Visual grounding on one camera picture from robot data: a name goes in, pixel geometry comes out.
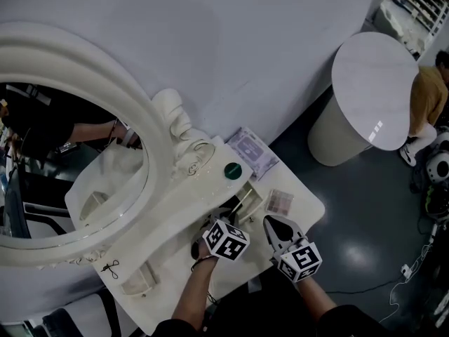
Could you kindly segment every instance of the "green cap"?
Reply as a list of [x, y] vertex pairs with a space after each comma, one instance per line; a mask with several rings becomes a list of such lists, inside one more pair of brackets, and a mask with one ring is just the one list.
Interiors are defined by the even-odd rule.
[[236, 180], [241, 176], [241, 166], [236, 162], [231, 162], [225, 166], [224, 175], [230, 180]]

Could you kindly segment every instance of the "white sneaker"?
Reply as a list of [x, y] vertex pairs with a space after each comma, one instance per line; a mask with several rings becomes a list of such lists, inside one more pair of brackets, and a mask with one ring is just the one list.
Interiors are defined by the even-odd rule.
[[405, 144], [403, 147], [399, 149], [400, 156], [404, 159], [407, 164], [414, 167], [416, 166], [416, 158], [410, 151], [408, 151], [408, 145]]

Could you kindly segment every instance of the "bracelet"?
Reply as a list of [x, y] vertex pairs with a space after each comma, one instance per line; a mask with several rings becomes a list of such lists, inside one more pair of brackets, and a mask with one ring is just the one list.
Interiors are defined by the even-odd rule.
[[199, 260], [196, 260], [196, 262], [195, 262], [194, 265], [192, 266], [192, 272], [194, 271], [194, 268], [195, 268], [196, 265], [198, 265], [199, 263], [201, 263], [201, 262], [203, 262], [203, 261], [205, 261], [205, 260], [208, 260], [209, 258], [212, 258], [212, 257], [217, 257], [217, 256], [214, 256], [214, 255], [207, 255], [207, 256], [201, 257]]

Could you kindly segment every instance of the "round mirror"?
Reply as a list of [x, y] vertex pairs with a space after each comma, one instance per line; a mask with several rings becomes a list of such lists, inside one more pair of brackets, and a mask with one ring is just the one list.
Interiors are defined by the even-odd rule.
[[29, 23], [0, 31], [0, 264], [87, 256], [163, 194], [168, 132], [137, 82], [87, 41]]

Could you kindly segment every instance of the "white pants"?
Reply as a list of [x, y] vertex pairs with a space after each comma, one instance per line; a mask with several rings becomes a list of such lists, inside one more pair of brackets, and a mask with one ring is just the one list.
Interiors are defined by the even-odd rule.
[[408, 144], [407, 147], [409, 153], [416, 155], [418, 151], [433, 143], [436, 139], [436, 135], [437, 134], [435, 128], [431, 124], [426, 122], [422, 130], [415, 135], [417, 139]]

